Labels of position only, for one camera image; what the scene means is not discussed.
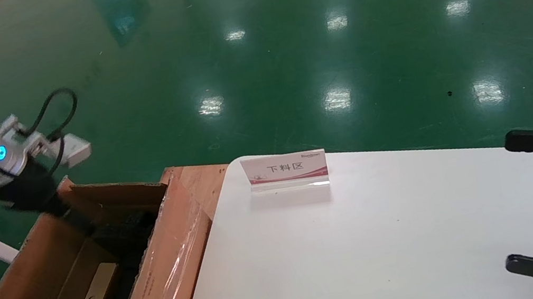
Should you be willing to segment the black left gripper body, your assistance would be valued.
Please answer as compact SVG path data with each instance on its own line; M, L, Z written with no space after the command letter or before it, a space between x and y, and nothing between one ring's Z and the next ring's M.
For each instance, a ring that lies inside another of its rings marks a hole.
M30 158L17 179L0 186L0 201L9 210L46 213L62 218L69 211L69 206L57 189L53 173Z

